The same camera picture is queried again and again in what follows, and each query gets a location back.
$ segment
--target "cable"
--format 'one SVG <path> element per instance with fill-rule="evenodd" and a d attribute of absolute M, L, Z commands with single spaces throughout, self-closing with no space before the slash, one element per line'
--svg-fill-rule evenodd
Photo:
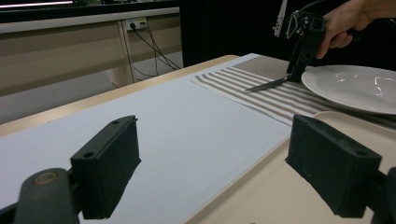
<path fill-rule="evenodd" d="M 168 65 L 169 67 L 171 67 L 171 68 L 174 69 L 174 70 L 180 69 L 180 67 L 177 66 L 177 64 L 173 63 L 171 60 L 169 60 L 168 58 L 166 58 L 166 57 L 163 55 L 163 53 L 159 50 L 159 48 L 158 48 L 157 44 L 155 43 L 155 41 L 154 41 L 154 43 L 155 43 L 155 47 L 157 47 L 157 49 L 156 49 L 155 47 L 151 46 L 150 43 L 149 43 L 145 38 L 143 38 L 143 37 L 136 31 L 136 29 L 134 28 L 134 25 L 132 25 L 132 24 L 133 24 L 133 23 L 131 23 L 131 28 L 134 30 L 134 32 L 136 33 L 136 35 L 137 35 L 140 39 L 142 39 L 147 45 L 149 45 L 152 49 L 154 49 L 156 52 L 158 52 L 159 54 L 161 54 L 161 56 L 166 60 L 166 62 L 164 62 L 163 60 L 161 60 L 161 58 L 158 58 L 158 60 L 160 60 L 162 63 Z M 147 25 L 146 22 L 144 22 L 144 25 L 145 25 L 146 29 L 149 31 L 149 26 Z"/>
<path fill-rule="evenodd" d="M 301 16 L 301 14 L 304 11 L 308 10 L 309 8 L 311 8 L 312 6 L 314 6 L 316 4 L 327 2 L 327 1 L 330 1 L 330 0 L 318 0 L 318 1 L 315 1 L 313 3 L 310 3 L 310 4 L 306 5 L 305 7 L 301 8 L 300 10 L 296 10 L 296 11 L 292 12 L 290 14 L 290 20 L 291 21 L 289 22 L 288 30 L 286 32 L 286 38 L 290 39 L 296 33 L 296 31 L 298 29 L 298 25 L 299 25 L 298 24 L 298 18 Z M 294 21 L 295 26 L 294 26 L 294 29 L 292 31 L 290 31 L 291 22 L 292 21 Z"/>
<path fill-rule="evenodd" d="M 145 76 L 145 77 L 156 77 L 156 76 L 152 76 L 152 75 L 148 75 L 148 74 L 144 74 L 144 73 L 142 73 L 139 69 L 137 69 L 135 66 L 134 66 L 134 69 L 140 74 L 140 75 L 142 75 L 142 76 Z"/>
<path fill-rule="evenodd" d="M 173 68 L 174 70 L 180 69 L 180 67 L 178 67 L 175 63 L 173 63 L 171 60 L 169 60 L 168 58 L 166 58 L 163 53 L 160 51 L 160 48 L 158 47 L 157 43 L 154 40 L 154 37 L 152 35 L 151 29 L 149 28 L 149 25 L 145 22 L 144 26 L 146 27 L 146 30 L 148 31 L 148 34 L 151 36 L 152 42 L 153 42 L 153 46 L 154 48 L 157 48 L 158 52 L 161 54 L 161 56 L 163 56 L 163 58 L 167 61 L 167 65 L 170 66 L 171 68 Z"/>
<path fill-rule="evenodd" d="M 125 35 L 125 34 L 126 34 L 125 26 L 122 25 L 121 29 L 122 29 L 122 33 Z M 123 41 L 124 41 L 125 46 L 128 46 L 127 38 L 124 37 L 124 38 L 123 38 Z M 131 54 L 129 48 L 127 48 L 127 51 L 128 51 L 128 52 L 127 52 L 128 61 L 129 61 L 129 63 L 131 63 L 131 61 L 132 61 L 132 59 L 131 59 L 132 54 Z M 128 67 L 129 67 L 129 70 L 130 70 L 130 72 L 131 72 L 132 81 L 134 82 L 134 70 L 132 69 L 131 66 L 128 66 Z"/>
<path fill-rule="evenodd" d="M 155 41 L 154 41 L 154 37 L 152 36 L 152 33 L 148 32 L 148 34 L 151 37 L 152 46 L 154 47 L 155 72 L 157 73 L 158 76 L 157 50 L 155 50 Z"/>

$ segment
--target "electrical outlet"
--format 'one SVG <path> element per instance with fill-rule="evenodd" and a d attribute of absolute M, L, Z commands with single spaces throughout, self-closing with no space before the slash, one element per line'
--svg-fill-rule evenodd
<path fill-rule="evenodd" d="M 140 18 L 133 18 L 133 19 L 128 19 L 125 20 L 126 23 L 126 30 L 133 30 L 133 26 L 136 30 L 138 29 L 143 29 L 145 28 L 145 23 L 146 23 L 146 17 L 140 17 Z"/>

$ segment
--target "finger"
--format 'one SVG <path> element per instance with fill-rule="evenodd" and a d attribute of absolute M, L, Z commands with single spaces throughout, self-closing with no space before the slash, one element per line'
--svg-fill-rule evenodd
<path fill-rule="evenodd" d="M 319 45 L 318 51 L 317 51 L 317 59 L 322 59 L 324 55 L 326 55 L 327 50 L 329 49 L 330 42 L 332 40 L 331 35 L 325 35 L 322 42 Z"/>
<path fill-rule="evenodd" d="M 340 43 L 337 48 L 341 49 L 348 46 L 352 42 L 352 40 L 353 40 L 353 35 L 347 35 L 344 41 Z"/>
<path fill-rule="evenodd" d="M 347 32 L 342 32 L 336 35 L 330 42 L 329 49 L 335 49 L 335 48 L 339 48 L 339 46 L 342 46 L 344 42 L 347 40 L 347 36 L 348 36 Z"/>

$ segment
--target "white tabletop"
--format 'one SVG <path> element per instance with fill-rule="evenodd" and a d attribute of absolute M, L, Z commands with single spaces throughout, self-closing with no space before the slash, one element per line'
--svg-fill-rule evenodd
<path fill-rule="evenodd" d="M 191 82 L 257 56 L 1 137 L 0 207 L 18 200 L 28 176 L 70 168 L 70 157 L 111 120 L 136 115 L 142 162 L 112 217 L 95 223 L 182 222 L 290 134 L 290 126 Z"/>

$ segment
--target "wooden table edge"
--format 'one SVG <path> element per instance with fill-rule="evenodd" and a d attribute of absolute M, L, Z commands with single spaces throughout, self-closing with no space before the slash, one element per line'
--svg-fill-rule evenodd
<path fill-rule="evenodd" d="M 204 70 L 206 68 L 221 64 L 221 63 L 226 63 L 230 60 L 236 59 L 239 56 L 236 55 L 225 55 L 222 57 L 218 57 L 216 59 L 204 62 L 204 63 L 198 63 L 189 67 L 185 67 L 179 70 L 176 70 L 174 72 L 170 72 L 168 74 L 159 76 L 159 77 L 153 77 L 151 79 L 137 82 L 135 84 L 125 86 L 119 89 L 116 89 L 114 91 L 107 91 L 98 95 L 94 95 L 92 97 L 76 101 L 74 103 L 68 104 L 68 105 L 62 105 L 41 113 L 34 114 L 32 116 L 28 116 L 22 119 L 16 119 L 11 122 L 5 123 L 0 125 L 0 137 L 5 136 L 11 133 L 16 133 L 19 131 L 22 131 L 24 129 L 28 129 L 31 127 L 34 127 L 36 125 L 40 125 L 46 122 L 50 122 L 55 119 L 63 118 L 68 115 L 71 115 L 73 113 L 77 113 L 78 111 L 93 107 L 95 105 L 99 105 L 114 99 L 117 99 L 121 96 L 136 92 L 136 91 L 141 91 L 143 89 L 173 80 L 178 77 L 184 77 L 188 74 L 192 74 L 201 70 Z"/>

